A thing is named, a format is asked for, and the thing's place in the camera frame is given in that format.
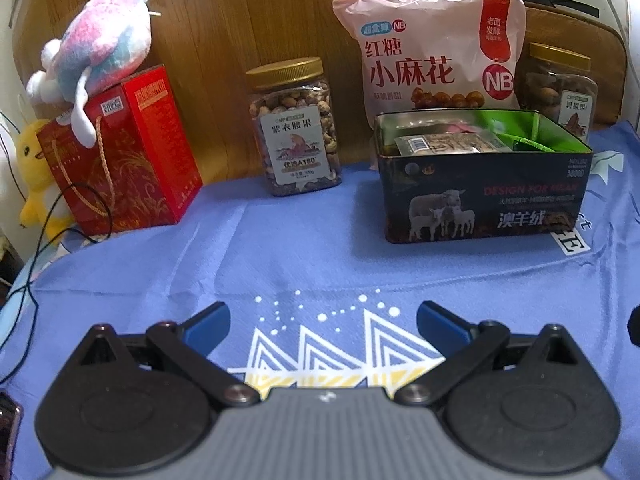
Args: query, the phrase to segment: blue logo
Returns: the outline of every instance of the blue logo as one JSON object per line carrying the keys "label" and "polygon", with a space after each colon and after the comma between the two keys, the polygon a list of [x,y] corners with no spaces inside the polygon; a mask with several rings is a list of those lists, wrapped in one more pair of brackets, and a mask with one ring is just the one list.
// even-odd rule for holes
{"label": "blue logo", "polygon": [[389,22],[373,22],[363,25],[360,29],[363,36],[376,36],[378,34],[387,34],[391,32],[392,27]]}

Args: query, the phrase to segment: pink snack bag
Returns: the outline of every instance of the pink snack bag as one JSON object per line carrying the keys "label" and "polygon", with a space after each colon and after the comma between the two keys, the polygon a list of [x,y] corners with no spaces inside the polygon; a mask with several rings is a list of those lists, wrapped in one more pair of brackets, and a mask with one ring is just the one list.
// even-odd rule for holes
{"label": "pink snack bag", "polygon": [[369,125],[414,108],[518,108],[522,0],[334,0],[362,51]]}

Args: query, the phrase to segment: red circle logo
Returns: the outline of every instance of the red circle logo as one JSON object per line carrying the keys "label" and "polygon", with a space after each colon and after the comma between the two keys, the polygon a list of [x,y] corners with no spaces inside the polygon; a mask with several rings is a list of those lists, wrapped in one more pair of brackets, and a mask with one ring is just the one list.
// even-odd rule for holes
{"label": "red circle logo", "polygon": [[491,97],[501,101],[513,93],[513,74],[502,65],[489,65],[482,74],[482,86]]}
{"label": "red circle logo", "polygon": [[394,31],[403,32],[406,29],[406,23],[404,20],[395,20],[393,23]]}

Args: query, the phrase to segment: blue tablecloth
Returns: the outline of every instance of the blue tablecloth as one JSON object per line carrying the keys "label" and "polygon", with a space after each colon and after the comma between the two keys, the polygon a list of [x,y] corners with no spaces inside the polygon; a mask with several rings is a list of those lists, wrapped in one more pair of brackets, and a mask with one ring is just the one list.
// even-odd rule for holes
{"label": "blue tablecloth", "polygon": [[[626,322],[640,303],[640,141],[621,123],[592,134],[590,144],[596,155],[582,215],[561,240],[389,244],[378,175],[353,166],[341,186],[289,198],[269,196],[261,179],[215,184],[177,226],[124,234],[56,261],[33,285],[35,337],[8,385],[25,414],[14,477],[49,471],[34,414],[94,323],[137,333],[222,300],[232,329],[210,359],[261,392],[292,384],[393,392],[439,362],[414,326],[417,307],[431,299],[516,332],[564,324],[622,410],[606,469],[617,480],[639,479],[640,349]],[[19,296],[0,313],[0,336]],[[0,376],[20,359],[32,315],[27,301],[0,354]]]}

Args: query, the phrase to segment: open tin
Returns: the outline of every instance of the open tin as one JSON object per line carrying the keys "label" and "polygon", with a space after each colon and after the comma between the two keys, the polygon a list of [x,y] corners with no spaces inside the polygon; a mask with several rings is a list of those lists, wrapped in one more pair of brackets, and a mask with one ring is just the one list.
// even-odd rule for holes
{"label": "open tin", "polygon": [[571,230],[593,158],[580,139],[524,110],[381,114],[374,142],[392,243]]}

